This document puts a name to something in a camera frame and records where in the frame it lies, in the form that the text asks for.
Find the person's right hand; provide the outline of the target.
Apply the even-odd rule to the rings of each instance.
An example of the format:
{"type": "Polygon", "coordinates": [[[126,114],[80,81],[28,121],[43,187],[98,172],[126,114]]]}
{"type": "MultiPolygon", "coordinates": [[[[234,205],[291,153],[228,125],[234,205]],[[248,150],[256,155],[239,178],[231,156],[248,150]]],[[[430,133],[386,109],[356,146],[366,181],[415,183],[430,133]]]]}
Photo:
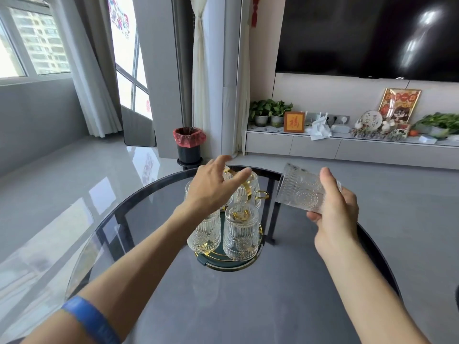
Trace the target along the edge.
{"type": "Polygon", "coordinates": [[[345,187],[339,189],[336,180],[336,202],[325,202],[322,214],[307,212],[318,231],[314,245],[321,258],[343,254],[358,242],[357,221],[359,206],[355,193],[345,187]]]}

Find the person's left hand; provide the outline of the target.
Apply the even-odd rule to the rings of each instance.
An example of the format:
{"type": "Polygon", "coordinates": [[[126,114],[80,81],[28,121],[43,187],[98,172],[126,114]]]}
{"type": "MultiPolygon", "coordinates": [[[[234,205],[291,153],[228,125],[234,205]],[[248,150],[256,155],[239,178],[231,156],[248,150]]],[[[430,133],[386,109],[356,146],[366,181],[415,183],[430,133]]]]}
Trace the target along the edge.
{"type": "Polygon", "coordinates": [[[231,160],[232,156],[220,155],[198,168],[185,199],[185,207],[192,216],[203,220],[229,201],[233,193],[226,189],[223,173],[231,160]]]}

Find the clear embossed drinking glass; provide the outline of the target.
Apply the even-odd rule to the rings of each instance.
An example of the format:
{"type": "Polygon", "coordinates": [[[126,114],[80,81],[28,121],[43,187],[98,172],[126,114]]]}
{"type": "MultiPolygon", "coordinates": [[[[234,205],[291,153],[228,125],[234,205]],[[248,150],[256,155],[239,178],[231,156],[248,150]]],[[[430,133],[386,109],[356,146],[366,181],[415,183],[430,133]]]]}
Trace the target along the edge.
{"type": "Polygon", "coordinates": [[[249,178],[232,194],[232,203],[249,203],[259,209],[261,207],[261,199],[259,199],[258,194],[260,194],[258,176],[252,171],[249,178]]]}
{"type": "Polygon", "coordinates": [[[198,254],[209,254],[221,243],[220,209],[206,217],[187,239],[187,245],[198,254]]]}
{"type": "Polygon", "coordinates": [[[235,261],[252,259],[259,245],[259,213],[251,203],[234,203],[225,210],[223,251],[235,261]]]}
{"type": "Polygon", "coordinates": [[[275,201],[322,214],[325,190],[319,175],[286,163],[275,193],[275,201]]]}

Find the person's left forearm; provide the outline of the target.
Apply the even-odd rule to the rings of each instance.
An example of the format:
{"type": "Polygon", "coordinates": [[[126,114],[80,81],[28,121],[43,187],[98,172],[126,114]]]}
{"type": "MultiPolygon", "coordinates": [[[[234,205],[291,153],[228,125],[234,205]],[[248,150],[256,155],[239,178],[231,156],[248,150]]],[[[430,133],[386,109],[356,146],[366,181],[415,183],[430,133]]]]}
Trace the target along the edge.
{"type": "MultiPolygon", "coordinates": [[[[180,204],[152,234],[75,296],[94,305],[123,342],[192,231],[202,222],[180,204]]],[[[96,344],[82,325],[59,309],[21,344],[96,344]]]]}

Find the person's right forearm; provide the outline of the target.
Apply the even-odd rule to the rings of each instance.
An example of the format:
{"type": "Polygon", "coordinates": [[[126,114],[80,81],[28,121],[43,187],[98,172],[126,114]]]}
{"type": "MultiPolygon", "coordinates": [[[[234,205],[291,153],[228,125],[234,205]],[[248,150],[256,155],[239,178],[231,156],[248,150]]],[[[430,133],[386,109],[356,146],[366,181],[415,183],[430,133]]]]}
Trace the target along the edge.
{"type": "Polygon", "coordinates": [[[362,344],[431,344],[357,241],[315,243],[362,344]]]}

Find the crumpled white tissue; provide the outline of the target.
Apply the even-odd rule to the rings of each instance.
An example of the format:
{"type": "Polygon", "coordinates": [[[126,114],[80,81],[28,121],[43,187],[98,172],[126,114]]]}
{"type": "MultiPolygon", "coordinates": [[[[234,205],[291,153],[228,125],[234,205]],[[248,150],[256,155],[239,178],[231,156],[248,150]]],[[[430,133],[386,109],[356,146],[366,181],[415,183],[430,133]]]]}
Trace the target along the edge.
{"type": "Polygon", "coordinates": [[[317,141],[332,136],[332,131],[327,124],[328,115],[321,116],[313,121],[311,127],[308,129],[311,141],[317,141]]]}

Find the small red framed picture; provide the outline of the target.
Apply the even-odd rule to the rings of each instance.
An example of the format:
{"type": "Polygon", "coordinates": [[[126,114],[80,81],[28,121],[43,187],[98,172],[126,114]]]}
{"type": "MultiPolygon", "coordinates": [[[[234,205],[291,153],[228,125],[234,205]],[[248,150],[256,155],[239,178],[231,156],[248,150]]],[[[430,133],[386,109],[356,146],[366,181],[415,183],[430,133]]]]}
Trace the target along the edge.
{"type": "Polygon", "coordinates": [[[304,133],[307,112],[287,111],[284,113],[284,133],[304,133]]]}

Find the gold glass rack green tray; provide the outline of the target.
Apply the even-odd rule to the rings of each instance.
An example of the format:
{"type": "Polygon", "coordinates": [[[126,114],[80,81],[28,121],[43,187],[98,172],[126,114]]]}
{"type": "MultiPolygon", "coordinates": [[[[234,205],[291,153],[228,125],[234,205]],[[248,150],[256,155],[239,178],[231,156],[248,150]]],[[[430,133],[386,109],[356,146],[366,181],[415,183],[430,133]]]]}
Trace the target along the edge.
{"type": "MultiPolygon", "coordinates": [[[[252,169],[258,176],[258,180],[260,183],[259,177],[262,176],[261,170],[257,168],[252,169]]],[[[225,219],[225,210],[228,206],[232,205],[232,199],[230,198],[226,205],[220,208],[220,218],[221,218],[221,243],[215,251],[209,254],[198,254],[194,252],[197,260],[204,266],[218,270],[218,271],[238,271],[248,267],[252,264],[256,258],[260,255],[261,249],[265,244],[266,237],[266,225],[269,217],[270,205],[271,205],[271,198],[270,192],[272,191],[274,181],[268,180],[268,190],[264,191],[260,185],[260,194],[258,194],[259,199],[261,199],[261,207],[258,210],[259,213],[259,245],[258,251],[256,255],[248,260],[248,261],[235,261],[229,258],[223,251],[223,227],[224,227],[224,219],[225,219]]]]}

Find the gold framed cartoon picture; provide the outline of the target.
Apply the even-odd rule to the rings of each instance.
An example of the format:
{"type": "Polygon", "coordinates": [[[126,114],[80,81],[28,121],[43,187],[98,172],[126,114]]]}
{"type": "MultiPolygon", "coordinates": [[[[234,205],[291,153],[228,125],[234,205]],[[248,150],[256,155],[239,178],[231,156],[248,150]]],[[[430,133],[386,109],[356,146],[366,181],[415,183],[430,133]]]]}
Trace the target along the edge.
{"type": "Polygon", "coordinates": [[[383,121],[408,124],[421,92],[420,89],[386,88],[379,107],[383,121]]]}

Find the leafy green plant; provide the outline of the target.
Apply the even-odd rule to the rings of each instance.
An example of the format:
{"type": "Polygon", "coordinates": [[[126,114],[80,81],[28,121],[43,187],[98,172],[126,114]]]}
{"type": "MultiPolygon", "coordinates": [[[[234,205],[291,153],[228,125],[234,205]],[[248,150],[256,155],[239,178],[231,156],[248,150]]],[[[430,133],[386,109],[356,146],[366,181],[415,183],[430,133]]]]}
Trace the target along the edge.
{"type": "Polygon", "coordinates": [[[438,139],[459,135],[459,113],[436,112],[425,115],[413,125],[413,129],[438,139]]]}

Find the black flat television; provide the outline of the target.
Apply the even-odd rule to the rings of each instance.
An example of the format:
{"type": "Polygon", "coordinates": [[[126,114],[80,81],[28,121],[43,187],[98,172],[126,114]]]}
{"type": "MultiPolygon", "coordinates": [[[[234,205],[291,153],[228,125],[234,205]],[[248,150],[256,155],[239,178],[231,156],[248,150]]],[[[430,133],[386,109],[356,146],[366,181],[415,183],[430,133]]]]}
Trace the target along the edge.
{"type": "Polygon", "coordinates": [[[459,0],[285,0],[276,72],[459,83],[459,0]]]}

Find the grey curtain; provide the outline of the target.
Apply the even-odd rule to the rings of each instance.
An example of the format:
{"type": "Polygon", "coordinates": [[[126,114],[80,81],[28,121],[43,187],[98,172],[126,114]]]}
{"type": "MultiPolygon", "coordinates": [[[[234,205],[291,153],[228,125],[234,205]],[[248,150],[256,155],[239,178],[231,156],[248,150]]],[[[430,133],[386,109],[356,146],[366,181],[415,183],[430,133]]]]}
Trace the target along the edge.
{"type": "Polygon", "coordinates": [[[89,134],[123,131],[108,0],[46,0],[89,134]]]}

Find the blue wristband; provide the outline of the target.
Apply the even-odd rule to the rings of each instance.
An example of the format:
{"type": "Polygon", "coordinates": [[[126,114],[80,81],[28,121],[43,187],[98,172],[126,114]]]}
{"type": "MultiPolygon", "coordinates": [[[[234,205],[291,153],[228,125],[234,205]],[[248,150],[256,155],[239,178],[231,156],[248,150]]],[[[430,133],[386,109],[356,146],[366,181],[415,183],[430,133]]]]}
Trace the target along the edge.
{"type": "Polygon", "coordinates": [[[74,296],[61,309],[72,315],[96,344],[122,344],[107,318],[88,300],[74,296]]]}

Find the white framed window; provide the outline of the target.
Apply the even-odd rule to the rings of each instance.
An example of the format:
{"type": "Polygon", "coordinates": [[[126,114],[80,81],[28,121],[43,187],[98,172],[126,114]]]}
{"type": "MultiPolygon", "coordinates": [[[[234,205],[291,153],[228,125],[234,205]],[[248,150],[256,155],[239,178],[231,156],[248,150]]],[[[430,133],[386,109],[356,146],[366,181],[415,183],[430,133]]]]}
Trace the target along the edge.
{"type": "Polygon", "coordinates": [[[0,85],[70,76],[45,0],[0,0],[0,85]]]}

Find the grey wall socket strip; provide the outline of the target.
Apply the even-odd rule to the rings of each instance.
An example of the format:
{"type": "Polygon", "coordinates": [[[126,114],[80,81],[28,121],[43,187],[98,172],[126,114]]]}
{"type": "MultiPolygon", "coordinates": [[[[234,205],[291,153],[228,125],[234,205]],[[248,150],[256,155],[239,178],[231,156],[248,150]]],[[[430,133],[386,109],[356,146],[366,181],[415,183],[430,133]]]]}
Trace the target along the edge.
{"type": "Polygon", "coordinates": [[[312,125],[312,123],[318,120],[320,117],[326,117],[326,121],[329,126],[347,125],[349,121],[351,120],[351,117],[349,115],[333,115],[333,114],[324,113],[324,112],[314,113],[314,112],[307,111],[305,112],[305,125],[306,126],[312,125]]]}

